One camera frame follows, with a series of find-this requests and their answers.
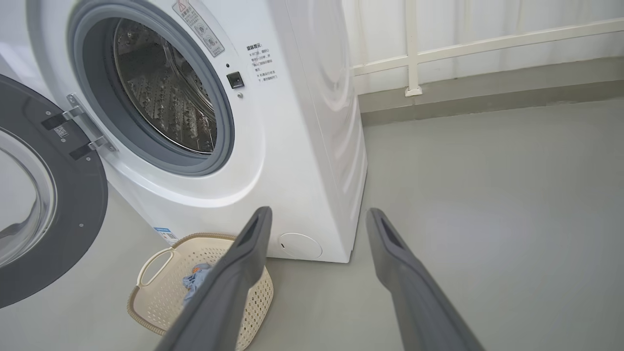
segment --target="laundry basket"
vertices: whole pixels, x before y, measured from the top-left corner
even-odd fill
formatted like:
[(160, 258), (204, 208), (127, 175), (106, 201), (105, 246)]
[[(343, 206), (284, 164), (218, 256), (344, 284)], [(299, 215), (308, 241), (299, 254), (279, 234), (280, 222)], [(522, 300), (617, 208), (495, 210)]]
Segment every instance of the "laundry basket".
[[(188, 290), (182, 278), (190, 275), (195, 265), (208, 263), (214, 266), (225, 255), (235, 236), (215, 233), (189, 235), (172, 247), (157, 252), (145, 263), (128, 300), (128, 313), (140, 325), (164, 335), (182, 311), (182, 300)], [(143, 275), (154, 260), (169, 255), (166, 263), (148, 281)], [(264, 268), (260, 280), (249, 289), (245, 313), (241, 321), (236, 350), (247, 348), (258, 332), (266, 311), (273, 300), (273, 282)]]

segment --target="washing machine door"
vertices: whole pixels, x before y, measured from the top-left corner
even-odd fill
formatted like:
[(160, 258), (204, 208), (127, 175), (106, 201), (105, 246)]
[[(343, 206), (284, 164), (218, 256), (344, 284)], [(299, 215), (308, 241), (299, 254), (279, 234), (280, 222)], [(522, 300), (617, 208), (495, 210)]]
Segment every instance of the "washing machine door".
[(100, 231), (104, 168), (63, 110), (0, 76), (0, 308), (65, 274)]

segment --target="floor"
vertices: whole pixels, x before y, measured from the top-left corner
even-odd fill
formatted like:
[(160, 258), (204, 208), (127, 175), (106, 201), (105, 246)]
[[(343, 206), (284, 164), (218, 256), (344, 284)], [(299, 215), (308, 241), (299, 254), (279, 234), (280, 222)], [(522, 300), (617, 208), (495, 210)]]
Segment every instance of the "floor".
[[(385, 211), (486, 349), (619, 350), (622, 111), (617, 100), (365, 128), (362, 213)], [(159, 337), (125, 303), (164, 245), (112, 190), (85, 257), (0, 310), (3, 349), (153, 349)], [(362, 223), (348, 264), (267, 268), (275, 297), (248, 350), (402, 350)]]

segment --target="gray baseboard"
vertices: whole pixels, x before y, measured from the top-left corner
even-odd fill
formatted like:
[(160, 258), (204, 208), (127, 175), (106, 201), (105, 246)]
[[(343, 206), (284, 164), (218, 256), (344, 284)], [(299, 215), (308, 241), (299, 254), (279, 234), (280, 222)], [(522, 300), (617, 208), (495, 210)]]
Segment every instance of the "gray baseboard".
[(624, 57), (495, 72), (359, 97), (365, 126), (523, 107), (624, 98)]

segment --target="warning label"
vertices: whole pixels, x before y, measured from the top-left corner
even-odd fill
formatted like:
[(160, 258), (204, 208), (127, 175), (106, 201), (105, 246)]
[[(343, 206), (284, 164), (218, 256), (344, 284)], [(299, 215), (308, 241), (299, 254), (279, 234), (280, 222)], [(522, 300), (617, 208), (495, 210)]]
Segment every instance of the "warning label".
[(169, 245), (173, 245), (178, 242), (178, 238), (173, 233), (171, 233), (171, 230), (169, 230), (168, 228), (154, 227), (154, 230), (156, 230), (158, 234), (160, 234), (160, 236), (165, 239)]
[(247, 46), (247, 53), (249, 53), (251, 67), (258, 82), (262, 83), (277, 79), (271, 51), (267, 47), (263, 47), (258, 42)]
[(173, 10), (193, 28), (193, 32), (202, 39), (203, 44), (206, 45), (212, 57), (216, 57), (225, 51), (225, 48), (221, 45), (215, 33), (212, 32), (212, 29), (208, 27), (208, 24), (199, 16), (193, 6), (188, 3), (188, 0), (177, 0), (175, 4), (173, 4)]

